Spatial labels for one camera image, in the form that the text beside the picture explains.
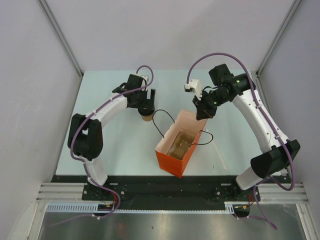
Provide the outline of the brown paper coffee cup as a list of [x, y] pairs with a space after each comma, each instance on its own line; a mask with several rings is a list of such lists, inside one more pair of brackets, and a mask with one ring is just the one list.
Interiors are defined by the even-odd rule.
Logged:
[[153, 119], [153, 114], [150, 115], [141, 115], [141, 118], [145, 121], [145, 122], [150, 122]]

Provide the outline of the brown pulp cup carrier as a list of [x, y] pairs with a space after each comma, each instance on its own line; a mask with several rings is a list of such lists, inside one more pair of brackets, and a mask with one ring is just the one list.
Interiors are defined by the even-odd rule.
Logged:
[[186, 132], [180, 131], [174, 139], [167, 155], [182, 160], [193, 143], [195, 136]]

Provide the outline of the orange paper bag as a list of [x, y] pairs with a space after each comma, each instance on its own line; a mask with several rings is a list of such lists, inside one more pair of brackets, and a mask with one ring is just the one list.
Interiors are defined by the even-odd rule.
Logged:
[[159, 168], [177, 178], [182, 178], [205, 132], [207, 120], [197, 120], [196, 116], [195, 112], [182, 109], [166, 133], [160, 134], [162, 139], [155, 147]]

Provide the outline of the black plastic cup lid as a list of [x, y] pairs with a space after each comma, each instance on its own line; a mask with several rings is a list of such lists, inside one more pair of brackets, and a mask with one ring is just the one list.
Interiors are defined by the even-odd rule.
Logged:
[[152, 107], [152, 108], [139, 108], [138, 112], [142, 117], [149, 117], [154, 114], [155, 108], [154, 107]]

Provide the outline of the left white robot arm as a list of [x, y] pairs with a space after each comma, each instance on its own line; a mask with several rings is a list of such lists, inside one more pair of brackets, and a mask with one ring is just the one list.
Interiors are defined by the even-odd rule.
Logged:
[[148, 90], [147, 76], [130, 74], [127, 82], [116, 87], [110, 98], [88, 114], [76, 113], [71, 118], [67, 146], [74, 160], [82, 162], [87, 180], [94, 185], [93, 194], [100, 200], [110, 196], [105, 184], [108, 175], [100, 154], [103, 150], [103, 128], [117, 114], [127, 108], [137, 109], [142, 119], [150, 121], [155, 112], [156, 90]]

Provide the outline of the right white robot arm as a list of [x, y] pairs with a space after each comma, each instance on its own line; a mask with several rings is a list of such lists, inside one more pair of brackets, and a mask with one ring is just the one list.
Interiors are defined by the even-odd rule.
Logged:
[[214, 67], [208, 74], [214, 85], [210, 91], [198, 79], [188, 80], [184, 85], [186, 92], [194, 93], [196, 119], [211, 119], [219, 106], [231, 102], [249, 124], [261, 150], [261, 155], [251, 159], [250, 166], [236, 177], [236, 185], [230, 188], [231, 196], [242, 201], [250, 188], [292, 166], [301, 146], [297, 140], [289, 140], [276, 125], [249, 76], [233, 75], [226, 64]]

